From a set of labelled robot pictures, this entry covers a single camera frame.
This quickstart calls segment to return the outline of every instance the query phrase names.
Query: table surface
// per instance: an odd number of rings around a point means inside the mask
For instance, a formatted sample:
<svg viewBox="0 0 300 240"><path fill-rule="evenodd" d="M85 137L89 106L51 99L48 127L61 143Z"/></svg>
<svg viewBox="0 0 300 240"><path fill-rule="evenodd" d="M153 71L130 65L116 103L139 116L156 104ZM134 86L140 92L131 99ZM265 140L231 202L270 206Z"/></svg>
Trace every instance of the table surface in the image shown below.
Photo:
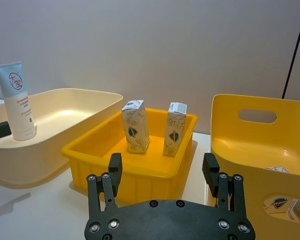
<svg viewBox="0 0 300 240"><path fill-rule="evenodd" d="M205 204L207 185L202 173L210 135L194 133L197 142L182 199ZM88 198L69 187L71 170L37 187L10 189L0 186L0 240L84 240Z"/></svg>

